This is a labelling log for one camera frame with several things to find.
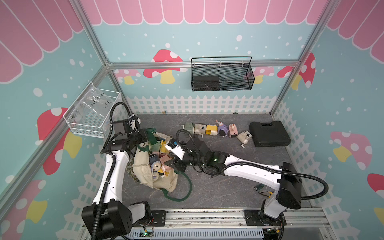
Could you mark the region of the cream crank pencil sharpener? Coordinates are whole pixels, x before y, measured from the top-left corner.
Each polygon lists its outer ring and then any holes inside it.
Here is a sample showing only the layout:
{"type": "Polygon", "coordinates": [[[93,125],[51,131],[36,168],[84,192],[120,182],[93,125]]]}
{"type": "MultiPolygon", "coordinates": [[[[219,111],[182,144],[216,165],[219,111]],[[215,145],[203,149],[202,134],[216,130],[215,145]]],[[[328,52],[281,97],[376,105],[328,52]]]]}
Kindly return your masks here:
{"type": "Polygon", "coordinates": [[[241,147],[244,149],[245,145],[249,143],[250,140],[252,140],[252,134],[249,131],[244,131],[240,134],[238,134],[237,139],[241,142],[241,147]]]}

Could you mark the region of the pink pencil sharpener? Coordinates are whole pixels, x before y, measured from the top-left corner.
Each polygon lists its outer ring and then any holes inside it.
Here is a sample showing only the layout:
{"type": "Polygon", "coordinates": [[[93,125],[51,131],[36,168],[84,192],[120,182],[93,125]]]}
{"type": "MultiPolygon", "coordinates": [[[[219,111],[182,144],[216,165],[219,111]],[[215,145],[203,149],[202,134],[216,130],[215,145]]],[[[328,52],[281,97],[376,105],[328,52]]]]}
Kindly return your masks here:
{"type": "Polygon", "coordinates": [[[230,124],[229,125],[229,137],[230,138],[236,138],[238,136],[238,129],[235,124],[230,124]]]}

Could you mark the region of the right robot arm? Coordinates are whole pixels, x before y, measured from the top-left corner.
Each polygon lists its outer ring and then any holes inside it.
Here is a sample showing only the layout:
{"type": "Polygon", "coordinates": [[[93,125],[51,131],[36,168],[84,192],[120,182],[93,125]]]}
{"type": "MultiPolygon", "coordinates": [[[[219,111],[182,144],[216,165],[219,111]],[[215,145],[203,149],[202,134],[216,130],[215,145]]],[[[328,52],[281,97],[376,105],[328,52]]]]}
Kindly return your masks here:
{"type": "Polygon", "coordinates": [[[242,160],[225,152],[212,151],[205,142],[194,138],[184,129],[178,130],[175,137],[166,141],[166,149],[176,156],[173,168],[179,172],[184,172],[186,167],[192,166],[197,172],[212,178],[239,177],[273,189],[274,193],[263,201],[259,211],[254,215],[246,214],[246,217],[256,225],[284,225],[284,211],[299,210],[303,200],[318,199],[329,191],[329,185],[325,180],[299,174],[290,163],[270,166],[242,160]],[[303,196],[303,179],[318,182],[323,189],[317,194],[303,196]]]}

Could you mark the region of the cream canvas tote bag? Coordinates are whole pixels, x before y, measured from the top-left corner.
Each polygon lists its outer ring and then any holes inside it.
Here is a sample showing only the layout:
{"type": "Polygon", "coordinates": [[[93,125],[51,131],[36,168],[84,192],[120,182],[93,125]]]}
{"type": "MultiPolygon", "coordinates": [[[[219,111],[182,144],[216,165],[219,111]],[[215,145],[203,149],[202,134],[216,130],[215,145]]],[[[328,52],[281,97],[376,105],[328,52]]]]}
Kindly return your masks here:
{"type": "Polygon", "coordinates": [[[128,162],[127,173],[136,183],[162,191],[165,198],[171,201],[187,200],[193,190],[192,181],[182,171],[167,165],[176,159],[166,149],[167,140],[171,140],[172,137],[159,133],[156,129],[144,129],[144,134],[146,134],[144,142],[136,145],[135,155],[128,162]],[[173,198],[169,193],[176,189],[179,176],[186,178],[189,190],[186,196],[173,198]]]}

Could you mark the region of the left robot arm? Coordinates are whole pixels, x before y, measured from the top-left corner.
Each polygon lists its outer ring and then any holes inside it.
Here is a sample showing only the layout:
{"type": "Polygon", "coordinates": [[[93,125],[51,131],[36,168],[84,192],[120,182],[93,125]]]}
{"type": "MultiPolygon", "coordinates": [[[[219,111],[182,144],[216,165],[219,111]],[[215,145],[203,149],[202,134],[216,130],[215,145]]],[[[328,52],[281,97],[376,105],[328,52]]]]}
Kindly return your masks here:
{"type": "Polygon", "coordinates": [[[134,225],[146,227],[153,222],[148,202],[129,206],[122,202],[126,168],[133,152],[147,140],[147,135],[141,130],[139,118],[123,102],[112,106],[110,126],[107,140],[100,152],[106,156],[101,184],[92,204],[84,207],[81,214],[92,240],[114,240],[118,237],[126,239],[134,225]]]}

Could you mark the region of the beige pencil sharpener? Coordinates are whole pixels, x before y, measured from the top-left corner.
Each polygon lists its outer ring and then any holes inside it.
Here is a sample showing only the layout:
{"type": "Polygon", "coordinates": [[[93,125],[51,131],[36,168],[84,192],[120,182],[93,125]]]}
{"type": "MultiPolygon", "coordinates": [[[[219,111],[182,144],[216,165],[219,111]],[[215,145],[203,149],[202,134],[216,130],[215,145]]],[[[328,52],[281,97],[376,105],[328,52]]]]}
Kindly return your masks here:
{"type": "Polygon", "coordinates": [[[194,125],[194,133],[195,133],[195,135],[203,137],[204,135],[206,135],[206,128],[207,128],[207,125],[195,124],[194,125]]]}

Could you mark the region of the purple pencil sharpener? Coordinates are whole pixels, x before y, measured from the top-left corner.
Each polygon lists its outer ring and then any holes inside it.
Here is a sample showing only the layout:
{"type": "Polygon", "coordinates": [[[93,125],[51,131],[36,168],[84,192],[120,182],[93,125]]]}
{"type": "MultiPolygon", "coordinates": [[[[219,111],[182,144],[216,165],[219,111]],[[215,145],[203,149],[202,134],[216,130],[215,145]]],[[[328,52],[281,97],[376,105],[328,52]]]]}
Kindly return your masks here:
{"type": "Polygon", "coordinates": [[[228,136],[228,133],[229,133],[228,126],[218,120],[216,120],[216,123],[218,125],[218,135],[220,135],[221,137],[228,136]]]}

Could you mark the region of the yellow pencil sharpener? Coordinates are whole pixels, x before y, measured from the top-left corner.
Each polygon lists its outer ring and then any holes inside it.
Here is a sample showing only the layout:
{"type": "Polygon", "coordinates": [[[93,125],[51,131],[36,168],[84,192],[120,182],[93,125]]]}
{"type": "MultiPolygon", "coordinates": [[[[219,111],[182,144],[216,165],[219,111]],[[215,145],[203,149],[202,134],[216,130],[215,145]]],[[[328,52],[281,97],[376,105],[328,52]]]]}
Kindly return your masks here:
{"type": "Polygon", "coordinates": [[[218,126],[217,125],[207,125],[206,126],[206,135],[217,136],[218,135],[218,126]]]}

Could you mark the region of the green pencil sharpener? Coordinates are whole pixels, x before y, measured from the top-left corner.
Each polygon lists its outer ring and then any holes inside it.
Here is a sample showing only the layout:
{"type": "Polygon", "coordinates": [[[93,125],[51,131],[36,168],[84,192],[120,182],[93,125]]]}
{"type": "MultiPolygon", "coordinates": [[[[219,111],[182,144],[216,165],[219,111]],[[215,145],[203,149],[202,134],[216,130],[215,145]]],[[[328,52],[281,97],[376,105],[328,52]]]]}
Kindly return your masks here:
{"type": "Polygon", "coordinates": [[[191,135],[195,134],[194,124],[192,122],[186,122],[181,125],[182,129],[188,131],[191,135]]]}

